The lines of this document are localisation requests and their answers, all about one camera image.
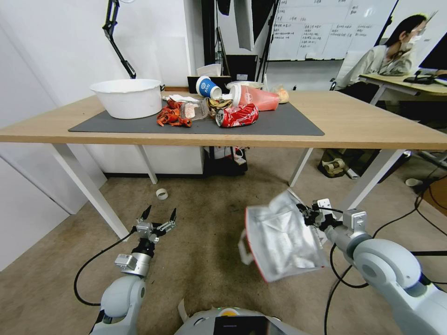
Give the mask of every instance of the gray table mat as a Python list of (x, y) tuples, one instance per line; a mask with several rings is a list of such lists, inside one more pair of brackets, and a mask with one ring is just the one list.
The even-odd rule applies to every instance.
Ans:
[(259, 112), (259, 119), (244, 127), (220, 128), (210, 117), (192, 122), (190, 128), (161, 127), (152, 115), (141, 119), (122, 120), (107, 111), (74, 126), (69, 131), (99, 133), (156, 133), (156, 134), (244, 134), (244, 135), (317, 135), (323, 133), (290, 103), (281, 104), (275, 111)]

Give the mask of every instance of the woman's hair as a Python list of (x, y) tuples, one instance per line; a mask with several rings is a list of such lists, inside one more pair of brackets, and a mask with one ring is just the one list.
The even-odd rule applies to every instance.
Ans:
[(399, 42), (399, 36), (402, 32), (406, 32), (407, 34), (409, 34), (413, 29), (415, 29), (418, 25), (426, 20), (427, 18), (421, 14), (407, 17), (405, 20), (397, 25), (396, 29), (393, 31), (389, 39), (385, 42), (385, 45), (387, 47), (390, 47), (394, 43)]

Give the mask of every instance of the coca-cola can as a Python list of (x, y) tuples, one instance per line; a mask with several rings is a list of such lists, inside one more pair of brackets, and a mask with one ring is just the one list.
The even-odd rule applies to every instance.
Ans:
[(216, 112), (216, 123), (220, 127), (240, 127), (255, 123), (259, 111), (254, 104), (219, 109)]

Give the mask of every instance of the red crayfish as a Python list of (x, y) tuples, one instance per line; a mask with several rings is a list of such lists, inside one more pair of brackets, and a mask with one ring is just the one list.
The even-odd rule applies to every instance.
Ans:
[(182, 119), (180, 117), (181, 102), (176, 102), (172, 99), (168, 100), (168, 105), (163, 107), (162, 111), (157, 116), (157, 123), (164, 127), (166, 123), (171, 126), (186, 126), (191, 127), (191, 119)]

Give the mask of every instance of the chair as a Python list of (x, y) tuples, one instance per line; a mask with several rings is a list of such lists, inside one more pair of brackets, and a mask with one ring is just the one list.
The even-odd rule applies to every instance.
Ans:
[(335, 89), (337, 81), (342, 80), (344, 76), (346, 76), (348, 72), (359, 62), (360, 58), (362, 58), (364, 54), (365, 51), (348, 50), (345, 56), (345, 60), (343, 61), (339, 73), (337, 74), (337, 77), (330, 80), (332, 81), (331, 88), (329, 89), (330, 91), (333, 91)]

